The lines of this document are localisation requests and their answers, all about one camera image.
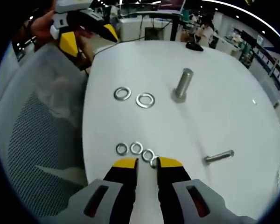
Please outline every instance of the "round white table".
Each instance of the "round white table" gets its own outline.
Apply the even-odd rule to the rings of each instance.
[[[194,72],[185,103],[170,95],[182,70]],[[113,93],[132,91],[126,101]],[[155,97],[149,109],[138,94]],[[238,60],[185,43],[126,42],[96,55],[85,94],[84,162],[88,182],[104,178],[121,159],[115,147],[139,141],[156,155],[179,160],[192,179],[219,193],[237,215],[258,218],[271,201],[280,168],[280,124],[269,98]],[[206,155],[233,150],[231,158],[202,163]],[[163,223],[156,171],[139,156],[138,185],[131,223]]]

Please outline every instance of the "ceiling light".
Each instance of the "ceiling light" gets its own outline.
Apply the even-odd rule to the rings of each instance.
[[[232,4],[228,4],[228,3],[225,3],[225,2],[221,2],[221,1],[216,1],[216,0],[202,0],[202,1],[209,1],[209,2],[214,2],[214,3],[218,3],[218,4],[221,4],[221,5],[226,5],[226,6],[230,6],[232,8],[236,8],[244,13],[247,13],[249,14],[250,16],[253,16],[255,19],[259,20],[260,22],[262,22],[263,24],[265,24],[267,27],[269,27],[272,31],[275,32],[275,34],[277,34],[279,37],[280,37],[280,34],[270,25],[268,24],[266,21],[264,21],[263,19],[259,18],[258,16],[248,12],[247,10],[244,10],[240,7],[237,7],[237,6],[234,6]]]

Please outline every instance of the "metal washer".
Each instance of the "metal washer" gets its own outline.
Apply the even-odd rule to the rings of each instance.
[[[149,165],[150,165],[150,167],[151,167],[152,169],[156,169],[156,168],[157,168],[157,165],[154,165],[154,161],[155,161],[158,157],[159,157],[159,156],[156,155],[156,156],[154,157],[154,159],[151,160],[151,161],[149,162]]]
[[[140,100],[141,100],[142,97],[148,97],[148,98],[150,98],[149,104],[143,104],[143,103],[141,103]],[[142,107],[142,108],[147,109],[147,108],[150,108],[150,107],[152,107],[152,106],[154,105],[155,99],[154,99],[154,96],[153,96],[152,94],[150,94],[150,93],[148,93],[148,92],[144,92],[144,93],[142,93],[142,94],[139,94],[139,95],[136,97],[136,103],[137,103],[137,105],[138,105],[139,107]]]
[[[139,146],[139,147],[140,147],[140,150],[139,150],[138,152],[137,152],[137,151],[134,151],[134,147],[135,147],[135,146]],[[131,146],[130,146],[130,151],[131,151],[131,153],[134,154],[134,155],[140,155],[140,154],[143,152],[143,146],[142,146],[142,144],[141,144],[140,142],[136,141],[136,142],[134,142],[134,143],[131,144]]]
[[[126,95],[123,96],[123,97],[120,97],[120,96],[118,95],[118,93],[119,93],[120,91],[126,91]],[[131,96],[131,94],[132,94],[132,91],[131,91],[129,88],[127,88],[127,87],[119,87],[119,88],[117,88],[117,89],[115,90],[115,92],[114,92],[114,98],[117,99],[117,100],[119,100],[119,101],[124,101],[124,100],[129,99],[130,96]]]
[[[150,153],[151,154],[151,156],[152,156],[151,159],[148,159],[147,157],[145,157],[146,153]],[[143,150],[141,156],[142,156],[142,159],[143,159],[144,162],[150,162],[150,161],[154,160],[154,158],[155,158],[155,154],[154,154],[153,150],[151,150],[151,149]]]
[[[121,152],[121,151],[119,150],[120,147],[124,147],[124,148],[125,148],[124,152]],[[126,155],[126,154],[128,154],[128,152],[129,152],[129,147],[127,146],[126,143],[121,142],[121,143],[119,143],[119,144],[116,146],[116,152],[117,152],[118,155],[122,155],[122,156],[123,156],[123,155]]]

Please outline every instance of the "gray mesh chair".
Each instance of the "gray mesh chair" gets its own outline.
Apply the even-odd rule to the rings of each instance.
[[[14,74],[0,99],[2,165],[37,217],[56,215],[87,184],[81,137],[86,81],[47,44]]]

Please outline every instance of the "metal bolt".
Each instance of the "metal bolt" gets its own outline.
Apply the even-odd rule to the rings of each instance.
[[[233,157],[233,156],[234,156],[234,151],[229,150],[229,151],[226,151],[226,152],[214,155],[214,156],[205,156],[203,160],[205,161],[206,164],[210,164],[212,162],[215,162],[215,161],[218,161],[221,159],[225,159],[228,157]]]
[[[187,97],[187,89],[192,80],[194,72],[191,69],[185,68],[182,71],[182,77],[179,80],[178,86],[173,90],[171,98],[177,102],[182,103],[186,100]]]

